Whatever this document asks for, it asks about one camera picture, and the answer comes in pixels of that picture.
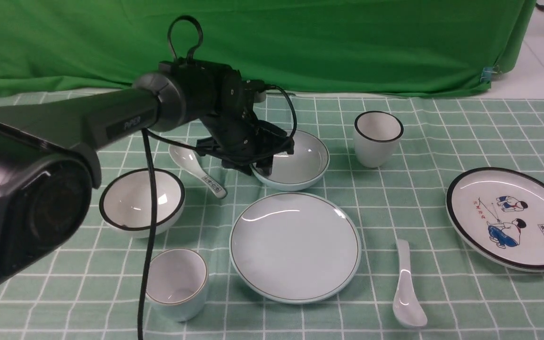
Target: green grid tablecloth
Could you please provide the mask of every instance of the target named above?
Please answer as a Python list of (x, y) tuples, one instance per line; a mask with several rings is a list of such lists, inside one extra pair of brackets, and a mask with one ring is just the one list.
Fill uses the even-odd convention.
[[(81, 91), (24, 94), (0, 105), (86, 95)], [(444, 206), (445, 191), (463, 170), (500, 166), (544, 182), (544, 101), (294, 98), (298, 128), (319, 136), (331, 165), (307, 190), (341, 206), (357, 224), (363, 257), (353, 281), (317, 304), (288, 306), (253, 293), (233, 271), (228, 239), (234, 219), (275, 190), (254, 177), (200, 159), (228, 191), (218, 200), (155, 145), (155, 165), (179, 174), (186, 208), (155, 253), (184, 246), (209, 264), (211, 290), (203, 312), (174, 323), (147, 311), (149, 340), (544, 340), (544, 275), (511, 271), (464, 244)], [(379, 170), (363, 168), (352, 149), (352, 122), (384, 110), (405, 125), (400, 148)], [(261, 118), (289, 127), (284, 99), (269, 96)], [(207, 136), (198, 122), (166, 134), (194, 144)], [(141, 138), (99, 153), (103, 187), (94, 192), (84, 226), (59, 250), (0, 286), (0, 340), (134, 340), (145, 255), (144, 239), (107, 228), (97, 210), (103, 188), (119, 174), (145, 167)], [(395, 239), (412, 248), (414, 285), (429, 318), (404, 330), (391, 301), (398, 280)]]

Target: blue clip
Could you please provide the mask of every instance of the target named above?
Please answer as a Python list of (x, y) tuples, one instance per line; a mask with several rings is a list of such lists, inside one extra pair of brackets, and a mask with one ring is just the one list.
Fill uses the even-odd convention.
[(493, 78), (494, 67), (485, 67), (482, 69), (482, 75), (480, 76), (481, 83), (490, 83)]

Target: green backdrop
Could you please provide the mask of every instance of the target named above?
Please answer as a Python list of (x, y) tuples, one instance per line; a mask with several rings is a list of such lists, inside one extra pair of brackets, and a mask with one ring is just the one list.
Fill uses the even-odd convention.
[[(196, 17), (196, 57), (292, 91), (471, 95), (509, 71), (533, 0), (0, 0), (0, 96), (124, 87), (170, 60)], [(185, 54), (190, 24), (173, 39)]]

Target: brand logo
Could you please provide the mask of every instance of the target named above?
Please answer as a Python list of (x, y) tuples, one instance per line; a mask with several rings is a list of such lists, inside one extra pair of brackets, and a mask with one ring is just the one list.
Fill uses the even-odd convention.
[(132, 118), (132, 119), (128, 120), (127, 122), (125, 122), (123, 124), (123, 130), (125, 131), (127, 129), (130, 129), (130, 128), (138, 125), (140, 123), (140, 119), (141, 119), (141, 117), (137, 116), (135, 118)]

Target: cup with black rim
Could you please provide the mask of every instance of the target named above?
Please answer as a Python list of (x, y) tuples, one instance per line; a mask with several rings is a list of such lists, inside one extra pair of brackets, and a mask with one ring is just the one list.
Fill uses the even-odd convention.
[(363, 112), (354, 120), (354, 152), (367, 168), (384, 164), (400, 144), (404, 125), (395, 116), (380, 110)]

